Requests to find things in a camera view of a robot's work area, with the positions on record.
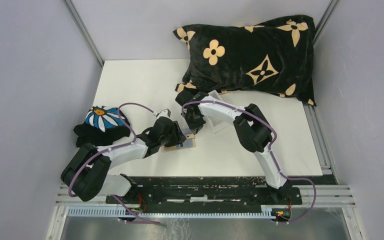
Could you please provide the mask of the white credit card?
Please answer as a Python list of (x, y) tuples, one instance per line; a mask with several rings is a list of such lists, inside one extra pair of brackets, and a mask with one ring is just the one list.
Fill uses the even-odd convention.
[(177, 150), (196, 147), (196, 142), (195, 142), (196, 137), (194, 134), (190, 133), (190, 134), (187, 134), (185, 137), (186, 137), (186, 140), (176, 146)]

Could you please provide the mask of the beige leather card holder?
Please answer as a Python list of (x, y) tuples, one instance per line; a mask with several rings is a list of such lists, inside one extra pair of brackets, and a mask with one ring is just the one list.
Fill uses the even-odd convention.
[(184, 149), (191, 149), (196, 147), (196, 137), (193, 133), (187, 134), (186, 140), (183, 143), (180, 143), (176, 146), (171, 147), (164, 147), (162, 149), (163, 152), (172, 152), (176, 150), (184, 150)]

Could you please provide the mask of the clear plastic card box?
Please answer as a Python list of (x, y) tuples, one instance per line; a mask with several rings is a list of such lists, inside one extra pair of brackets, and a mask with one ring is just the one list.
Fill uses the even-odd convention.
[(216, 90), (209, 92), (203, 101), (209, 102), (199, 104), (201, 113), (210, 119), (210, 125), (214, 133), (221, 131), (229, 125), (233, 126), (235, 118), (242, 114), (240, 110), (245, 109), (244, 106), (223, 101)]

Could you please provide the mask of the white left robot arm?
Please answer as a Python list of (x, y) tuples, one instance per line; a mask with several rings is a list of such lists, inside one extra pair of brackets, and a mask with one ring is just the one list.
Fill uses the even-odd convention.
[(154, 125), (136, 136), (133, 142), (105, 146), (98, 149), (86, 143), (77, 151), (60, 175), (69, 187), (71, 197), (88, 202), (97, 195), (116, 195), (129, 204), (136, 200), (138, 191), (124, 174), (110, 175), (110, 169), (124, 163), (145, 159), (161, 147), (182, 145), (187, 140), (177, 121), (162, 116)]

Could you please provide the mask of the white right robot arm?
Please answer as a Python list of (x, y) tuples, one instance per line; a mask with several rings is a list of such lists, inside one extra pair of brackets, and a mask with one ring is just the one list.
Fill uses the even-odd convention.
[(273, 151), (277, 133), (257, 105), (238, 106), (205, 92), (194, 94), (188, 90), (178, 93), (175, 101), (181, 106), (181, 114), (194, 134), (203, 128), (205, 117), (231, 124), (240, 145), (257, 158), (265, 175), (269, 199), (275, 204), (282, 204), (289, 198), (292, 184), (282, 172)]

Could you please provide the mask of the black blue flower cloth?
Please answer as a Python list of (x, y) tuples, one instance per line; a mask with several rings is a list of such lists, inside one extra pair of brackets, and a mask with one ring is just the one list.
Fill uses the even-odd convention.
[(74, 127), (77, 135), (76, 147), (84, 144), (108, 146), (124, 137), (129, 137), (129, 120), (116, 107), (93, 106), (86, 114), (82, 124)]

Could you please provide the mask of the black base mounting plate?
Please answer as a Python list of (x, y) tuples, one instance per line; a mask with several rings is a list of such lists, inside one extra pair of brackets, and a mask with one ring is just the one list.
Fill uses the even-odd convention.
[(302, 205), (297, 187), (285, 196), (267, 187), (253, 186), (149, 186), (135, 187), (125, 196), (107, 196), (107, 204), (139, 205), (146, 214), (261, 213), (262, 206)]

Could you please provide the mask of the black floral pillow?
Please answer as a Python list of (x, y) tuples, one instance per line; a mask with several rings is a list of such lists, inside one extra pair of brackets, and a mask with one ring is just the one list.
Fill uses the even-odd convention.
[(189, 65), (177, 92), (259, 91), (316, 106), (311, 16), (289, 15), (248, 26), (188, 24), (173, 31)]

